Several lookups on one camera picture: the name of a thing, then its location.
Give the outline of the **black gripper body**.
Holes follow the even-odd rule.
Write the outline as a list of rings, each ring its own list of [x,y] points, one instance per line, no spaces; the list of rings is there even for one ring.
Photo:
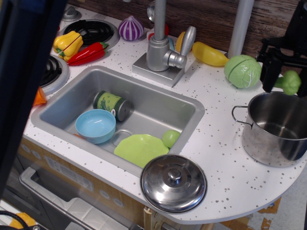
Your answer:
[[[258,62],[276,59],[283,66],[294,68],[307,67],[307,38],[276,37],[262,39],[262,48],[256,55]]]

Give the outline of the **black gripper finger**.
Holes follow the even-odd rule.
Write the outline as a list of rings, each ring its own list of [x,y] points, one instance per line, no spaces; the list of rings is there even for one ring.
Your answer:
[[[298,92],[296,93],[298,97],[302,98],[307,95],[307,69],[303,68],[299,74],[301,79],[301,85]]]
[[[271,92],[282,70],[279,60],[266,60],[263,62],[260,81],[265,92]]]

